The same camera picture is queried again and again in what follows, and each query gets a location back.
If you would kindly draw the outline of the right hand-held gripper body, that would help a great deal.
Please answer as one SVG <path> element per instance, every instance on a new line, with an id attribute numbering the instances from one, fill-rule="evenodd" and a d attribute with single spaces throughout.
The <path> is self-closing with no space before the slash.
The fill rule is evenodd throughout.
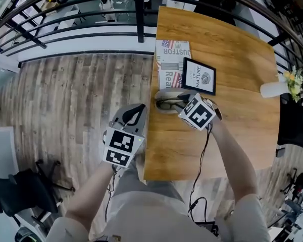
<path id="1" fill-rule="evenodd" d="M 207 129 L 212 120 L 217 117 L 222 121 L 222 114 L 217 104 L 197 93 L 178 117 L 194 129 Z"/>

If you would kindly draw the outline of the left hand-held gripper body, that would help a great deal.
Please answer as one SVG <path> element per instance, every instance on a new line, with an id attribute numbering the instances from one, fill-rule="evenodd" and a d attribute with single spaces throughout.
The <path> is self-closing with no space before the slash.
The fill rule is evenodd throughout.
<path id="1" fill-rule="evenodd" d="M 125 129 L 108 127 L 102 160 L 112 165 L 127 168 L 144 140 L 142 135 L 129 133 Z"/>

